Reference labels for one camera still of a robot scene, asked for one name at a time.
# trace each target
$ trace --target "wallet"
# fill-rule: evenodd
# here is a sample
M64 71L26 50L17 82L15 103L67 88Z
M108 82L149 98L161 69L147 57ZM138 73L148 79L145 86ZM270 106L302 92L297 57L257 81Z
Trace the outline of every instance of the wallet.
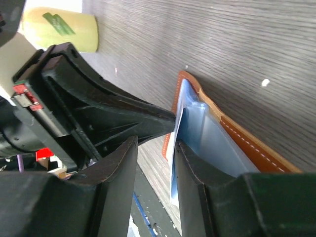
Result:
M170 134L166 157L170 168L170 201L178 205L178 189L174 149L177 140L183 141L206 163L231 177L259 172L228 135L220 123L209 113L209 106L200 102L189 81L182 80L177 101L175 129Z
M299 168L297 168L292 163L287 161L284 157L282 157L276 151L272 150L270 147L268 147L266 144L264 144L255 136L253 136L250 132L248 132L246 129L241 127L239 124L233 121L226 114L224 114L216 106L216 104L203 92L203 89L201 85L199 84L199 82L191 74L185 71L180 71L178 75L177 87L176 87L176 92L175 92L173 106L172 106L172 111L174 114L177 113L179 94L181 92L181 85L182 85L183 80L187 81L190 84L191 88L193 89L193 92L197 97L196 99L198 100L198 101L195 101L195 103L200 102L201 103L200 106L202 107L205 106L206 107L205 111L209 113L208 116L205 116L203 126L206 125L205 121L207 121L207 123L209 124L212 123L213 128L216 124L220 124L221 127L218 128L219 129L218 132L220 132L220 130L223 129L226 132L226 134L230 136L230 138L227 138L228 139L227 141L229 141L229 139L232 139L234 143L240 148L240 150L243 151L243 154L245 154L246 157L252 162L252 164L255 165L258 171L274 172L274 173L301 172ZM181 113L180 118L177 118L178 121L176 121L177 129L181 125L181 124L178 124L181 120L181 117L183 115L185 116L187 114L187 111L190 109L192 110L192 108L190 108L189 106L187 108L183 108L183 112ZM198 129L198 128L201 129L201 127L199 127L197 123L195 129ZM174 133L166 135L163 149L162 149L162 154L165 158L167 158L166 154L168 150L168 145L169 144L172 145L173 143L173 141L170 142L170 139L172 140L176 139L174 137ZM201 147L199 148L200 149L199 151L194 150L194 148L191 148L191 149L195 153L200 153L200 154L203 151L205 151L205 149L201 149Z

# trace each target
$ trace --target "green logo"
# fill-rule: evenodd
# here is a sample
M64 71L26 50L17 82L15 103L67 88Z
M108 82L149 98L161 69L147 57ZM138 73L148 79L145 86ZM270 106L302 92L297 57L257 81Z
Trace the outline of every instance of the green logo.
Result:
M61 35L75 35L76 33L58 14L52 15L49 12L45 13L43 17L54 27L54 29Z

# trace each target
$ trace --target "red component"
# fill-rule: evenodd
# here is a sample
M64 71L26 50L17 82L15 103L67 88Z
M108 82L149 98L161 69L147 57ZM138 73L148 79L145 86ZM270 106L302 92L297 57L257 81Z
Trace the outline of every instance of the red component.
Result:
M13 89L19 95L25 94L27 98L33 103L33 105L30 106L31 110L36 111L41 110L43 108L43 106L38 102L34 95L31 92L29 92L28 88L24 84L15 85Z
M42 105L31 105L31 106L30 106L30 109L31 109L32 111L41 110L42 108L43 108Z
M27 89L27 87L26 87L24 84L15 85L15 86L13 87L13 90L14 90L16 93L18 93L19 95L25 93L25 91L29 91L29 90Z
M53 152L49 148L44 148L36 152L36 161L46 157L52 157L54 155Z

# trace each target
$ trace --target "brown leather wallet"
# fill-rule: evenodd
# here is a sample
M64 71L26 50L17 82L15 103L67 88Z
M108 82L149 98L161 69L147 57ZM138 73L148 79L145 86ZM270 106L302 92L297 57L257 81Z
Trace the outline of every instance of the brown leather wallet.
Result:
M191 74L185 71L180 71L178 75L178 82L172 105L173 113L177 112L177 102L183 79L187 79L190 82L200 101L205 102L209 106L210 113L216 118L217 121L219 121L226 132L232 137L236 144L243 150L243 152L261 172L301 172L299 168L287 161L276 151L272 150L270 147L268 147L266 144L253 136L239 124L234 122L226 114L224 114L203 92L199 82ZM167 134L162 149L162 155L165 158L169 139L170 134Z

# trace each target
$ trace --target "yellow cup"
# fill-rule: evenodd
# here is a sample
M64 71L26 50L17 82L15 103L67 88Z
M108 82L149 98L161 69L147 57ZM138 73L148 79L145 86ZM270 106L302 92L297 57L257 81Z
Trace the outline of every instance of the yellow cup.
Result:
M80 52L92 53L98 48L98 27L93 15L36 7L24 13L21 24L25 38L40 47L71 42Z

